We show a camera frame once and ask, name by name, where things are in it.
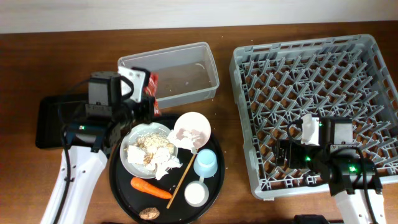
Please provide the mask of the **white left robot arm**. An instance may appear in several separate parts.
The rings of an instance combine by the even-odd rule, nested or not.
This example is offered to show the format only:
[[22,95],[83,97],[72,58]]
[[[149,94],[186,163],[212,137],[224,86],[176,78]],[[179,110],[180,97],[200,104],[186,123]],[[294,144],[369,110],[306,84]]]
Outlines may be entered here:
[[69,120],[58,117],[62,160],[42,223],[83,223],[113,147],[135,123],[154,117],[155,98],[145,93],[150,77],[144,68],[118,67],[82,81],[88,101]]

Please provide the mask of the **white tissue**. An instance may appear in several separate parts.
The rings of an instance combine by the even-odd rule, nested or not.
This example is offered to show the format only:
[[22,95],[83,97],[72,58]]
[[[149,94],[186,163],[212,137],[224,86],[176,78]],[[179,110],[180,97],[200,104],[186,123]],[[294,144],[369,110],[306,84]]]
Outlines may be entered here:
[[167,140],[178,148],[188,149],[192,154],[197,154],[195,143],[200,140],[200,134],[184,129],[171,130]]
[[170,169],[182,166],[177,156],[169,154],[166,148],[160,148],[155,154],[146,154],[137,146],[128,146],[121,155],[124,168],[142,179],[160,180]]

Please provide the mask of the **light blue cup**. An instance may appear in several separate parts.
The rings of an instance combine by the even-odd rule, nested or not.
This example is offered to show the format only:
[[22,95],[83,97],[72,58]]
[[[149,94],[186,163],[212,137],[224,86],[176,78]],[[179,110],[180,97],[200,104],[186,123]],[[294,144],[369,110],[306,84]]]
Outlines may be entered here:
[[214,176],[218,170],[216,154],[210,149],[200,150],[194,161],[193,168],[199,177],[209,178]]

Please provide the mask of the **white cup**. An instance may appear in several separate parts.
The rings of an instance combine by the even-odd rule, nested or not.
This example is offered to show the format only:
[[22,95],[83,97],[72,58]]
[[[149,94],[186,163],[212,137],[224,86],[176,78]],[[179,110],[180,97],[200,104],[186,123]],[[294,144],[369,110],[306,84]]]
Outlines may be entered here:
[[190,182],[184,191],[186,202],[192,207],[201,207],[209,199],[209,190],[204,183],[204,178]]

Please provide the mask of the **grey plate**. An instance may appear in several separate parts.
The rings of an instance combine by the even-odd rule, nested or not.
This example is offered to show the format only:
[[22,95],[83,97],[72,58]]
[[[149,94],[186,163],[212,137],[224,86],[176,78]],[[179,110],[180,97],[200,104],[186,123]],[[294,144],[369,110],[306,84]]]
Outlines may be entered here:
[[180,168],[178,148],[168,139],[170,129],[160,123],[140,124],[131,129],[121,142],[123,166],[142,179],[160,180],[170,169]]

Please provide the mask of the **pink bowl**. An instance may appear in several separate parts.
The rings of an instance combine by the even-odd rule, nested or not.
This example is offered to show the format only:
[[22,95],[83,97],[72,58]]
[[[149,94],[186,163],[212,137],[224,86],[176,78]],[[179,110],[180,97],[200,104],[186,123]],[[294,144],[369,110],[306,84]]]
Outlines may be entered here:
[[188,112],[177,119],[174,131],[178,140],[188,138],[195,149],[199,149],[210,139],[211,125],[201,113]]

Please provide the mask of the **red snack wrapper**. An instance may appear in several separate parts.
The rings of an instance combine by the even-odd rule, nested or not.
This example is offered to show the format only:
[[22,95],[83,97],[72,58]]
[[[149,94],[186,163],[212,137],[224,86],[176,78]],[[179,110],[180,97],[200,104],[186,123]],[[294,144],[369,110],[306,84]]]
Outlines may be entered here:
[[154,115],[155,116],[160,116],[161,115],[161,112],[160,112],[160,109],[159,109],[159,105],[158,105],[157,99],[155,97],[155,95],[157,93],[158,81],[159,81],[159,74],[158,73],[151,73],[148,85],[144,89],[144,93],[145,94],[147,94],[149,96],[153,96],[154,99],[155,99],[154,100]]

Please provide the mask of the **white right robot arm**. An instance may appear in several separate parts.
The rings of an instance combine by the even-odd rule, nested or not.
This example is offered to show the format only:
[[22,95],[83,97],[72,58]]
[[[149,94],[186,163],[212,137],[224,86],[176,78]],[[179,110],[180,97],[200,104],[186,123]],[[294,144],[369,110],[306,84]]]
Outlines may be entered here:
[[319,174],[345,223],[385,223],[381,180],[375,163],[354,145],[352,119],[306,114],[292,126],[302,135],[276,142],[276,164]]

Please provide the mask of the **rice and peanut shells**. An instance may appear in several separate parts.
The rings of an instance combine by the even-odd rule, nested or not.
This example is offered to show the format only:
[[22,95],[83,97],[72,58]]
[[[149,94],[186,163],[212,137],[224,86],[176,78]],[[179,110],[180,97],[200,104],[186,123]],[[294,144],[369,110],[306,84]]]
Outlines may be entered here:
[[174,155],[175,146],[167,139],[166,135],[160,133],[147,133],[139,136],[133,143],[146,154],[155,154],[160,148],[166,148],[169,154]]

